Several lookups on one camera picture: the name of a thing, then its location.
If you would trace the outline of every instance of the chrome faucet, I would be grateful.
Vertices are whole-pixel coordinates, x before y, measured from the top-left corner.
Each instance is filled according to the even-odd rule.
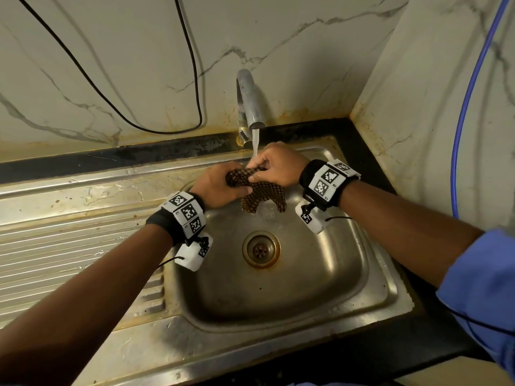
[[[259,97],[254,78],[247,69],[236,75],[236,94],[238,98],[238,136],[240,144],[252,141],[253,129],[264,129],[265,118],[259,105]]]

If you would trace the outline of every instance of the person's left hand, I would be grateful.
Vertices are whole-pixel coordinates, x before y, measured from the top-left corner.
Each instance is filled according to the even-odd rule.
[[[252,192],[252,187],[229,187],[225,182],[225,176],[230,171],[242,169],[243,166],[235,161],[223,162],[207,168],[190,189],[199,195],[204,201],[205,208],[218,208],[243,198]]]

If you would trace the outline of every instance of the brown scrubbing pad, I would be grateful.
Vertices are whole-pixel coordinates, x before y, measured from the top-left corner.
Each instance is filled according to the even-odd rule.
[[[226,183],[229,187],[250,186],[254,190],[250,195],[241,199],[241,207],[248,213],[254,214],[258,209],[258,204],[271,199],[280,213],[285,212],[286,198],[283,187],[268,181],[249,182],[249,176],[254,175],[257,170],[260,169],[236,169],[226,175]]]

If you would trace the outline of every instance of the marble wall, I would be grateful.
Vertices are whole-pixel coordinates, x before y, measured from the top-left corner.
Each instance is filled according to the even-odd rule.
[[[515,232],[515,0],[480,72],[461,137],[460,217]],[[500,0],[410,0],[351,118],[399,194],[451,214],[461,104]]]
[[[131,120],[197,122],[173,0],[27,0]],[[346,116],[408,0],[183,0],[204,127],[237,128],[235,76],[254,75],[269,124]],[[0,161],[169,138],[126,125],[17,0],[0,8]]]

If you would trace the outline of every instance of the drain strainer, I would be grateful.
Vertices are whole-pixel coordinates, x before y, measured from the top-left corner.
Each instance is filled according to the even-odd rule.
[[[243,241],[243,257],[255,268],[268,268],[281,254],[279,240],[272,233],[259,231],[251,233]]]

